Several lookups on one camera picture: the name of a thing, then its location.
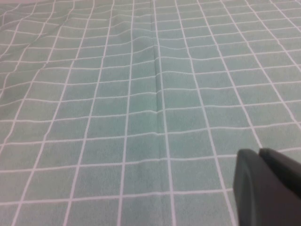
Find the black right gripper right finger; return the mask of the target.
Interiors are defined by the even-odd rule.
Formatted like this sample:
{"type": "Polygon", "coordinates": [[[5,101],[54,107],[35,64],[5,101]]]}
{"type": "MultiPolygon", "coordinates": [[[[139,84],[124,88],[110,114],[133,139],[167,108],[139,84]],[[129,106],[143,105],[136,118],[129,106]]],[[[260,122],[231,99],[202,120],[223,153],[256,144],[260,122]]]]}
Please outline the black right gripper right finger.
{"type": "Polygon", "coordinates": [[[270,148],[259,150],[259,156],[281,181],[299,198],[301,197],[301,164],[270,148]]]}

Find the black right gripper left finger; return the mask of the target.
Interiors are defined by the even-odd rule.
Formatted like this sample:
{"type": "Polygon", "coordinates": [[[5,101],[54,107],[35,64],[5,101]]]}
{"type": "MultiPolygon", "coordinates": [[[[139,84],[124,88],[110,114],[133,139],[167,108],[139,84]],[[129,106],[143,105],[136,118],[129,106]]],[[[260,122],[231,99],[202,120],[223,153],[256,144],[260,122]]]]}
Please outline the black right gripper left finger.
{"type": "Polygon", "coordinates": [[[299,226],[301,198],[251,149],[237,154],[233,192],[241,226],[299,226]]]}

